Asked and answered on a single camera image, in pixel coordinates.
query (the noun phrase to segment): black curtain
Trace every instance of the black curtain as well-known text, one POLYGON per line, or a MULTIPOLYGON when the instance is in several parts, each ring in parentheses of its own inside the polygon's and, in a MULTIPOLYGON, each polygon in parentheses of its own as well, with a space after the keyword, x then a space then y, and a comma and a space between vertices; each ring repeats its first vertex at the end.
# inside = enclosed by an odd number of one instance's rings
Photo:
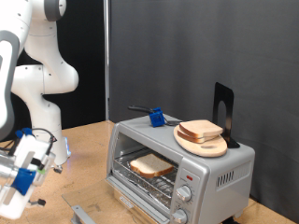
MULTIPOLYGON (((78 71, 79 83, 75 91, 44 97, 60 107, 63 129, 105 120, 103 2, 67 1, 66 12, 57 21, 57 28, 59 51, 65 61, 78 71)), ((18 65, 37 63, 25 52, 18 60, 18 65)), ((26 104, 13 93, 11 99, 15 125, 5 140, 13 138, 16 130, 31 127, 26 104)))
POLYGON ((251 195, 299 222, 299 2, 111 0, 110 119, 160 106, 212 120, 216 82, 235 93, 232 137, 253 147, 251 195))

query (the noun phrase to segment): toaster oven knob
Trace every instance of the toaster oven knob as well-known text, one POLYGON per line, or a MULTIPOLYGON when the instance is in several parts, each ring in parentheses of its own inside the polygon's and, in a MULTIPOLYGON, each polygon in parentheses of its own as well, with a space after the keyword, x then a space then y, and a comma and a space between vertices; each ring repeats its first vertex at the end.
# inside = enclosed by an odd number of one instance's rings
POLYGON ((187 215, 182 209, 177 210, 177 212, 172 215, 172 218, 174 219, 175 223, 187 223, 187 215))
POLYGON ((191 190, 187 186, 183 186, 177 189, 177 196, 184 202, 187 202, 191 199, 191 190))

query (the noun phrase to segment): bread slice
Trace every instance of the bread slice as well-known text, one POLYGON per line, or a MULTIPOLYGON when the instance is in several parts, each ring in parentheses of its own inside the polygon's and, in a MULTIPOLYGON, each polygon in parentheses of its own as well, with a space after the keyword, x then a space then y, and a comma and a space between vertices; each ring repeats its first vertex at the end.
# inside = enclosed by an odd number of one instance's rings
POLYGON ((131 161, 130 165, 131 170, 146 178, 167 175, 174 169, 172 164, 160 159, 152 153, 144 157, 139 157, 135 161, 131 161))
POLYGON ((209 137, 195 138, 195 137, 188 136, 181 129, 178 129, 178 136, 181 137, 181 138, 183 138, 183 139, 185 139, 185 140, 187 140, 187 141, 190 141, 190 142, 204 143, 204 142, 206 142, 208 140, 216 138, 219 135, 217 134, 217 135, 213 135, 213 136, 209 136, 209 137))
POLYGON ((188 136, 194 138, 215 136, 223 132, 221 127, 206 119, 181 122, 179 128, 188 136))

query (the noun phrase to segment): metal tray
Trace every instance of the metal tray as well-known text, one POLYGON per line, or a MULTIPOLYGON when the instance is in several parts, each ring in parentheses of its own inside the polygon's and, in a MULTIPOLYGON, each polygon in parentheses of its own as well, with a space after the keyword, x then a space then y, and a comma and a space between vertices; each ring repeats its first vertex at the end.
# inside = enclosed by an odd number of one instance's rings
POLYGON ((115 159, 114 172, 117 172, 128 182, 142 189, 155 201, 170 209, 171 198, 178 172, 178 165, 176 163, 149 148, 144 148, 137 152, 115 159), (130 162, 150 153, 172 164, 174 166, 174 170, 167 175, 155 176, 153 178, 145 178, 133 172, 130 167, 130 162))

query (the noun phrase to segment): wooden plate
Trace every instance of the wooden plate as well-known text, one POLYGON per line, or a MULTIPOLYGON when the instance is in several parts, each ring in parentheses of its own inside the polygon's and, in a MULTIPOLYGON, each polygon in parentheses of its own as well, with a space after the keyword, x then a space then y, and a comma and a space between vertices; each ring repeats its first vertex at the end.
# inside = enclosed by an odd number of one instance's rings
POLYGON ((205 143, 193 143, 178 136, 179 126, 174 129, 174 136, 177 142, 191 153, 202 157, 219 157, 226 153, 227 145, 219 135, 205 143))

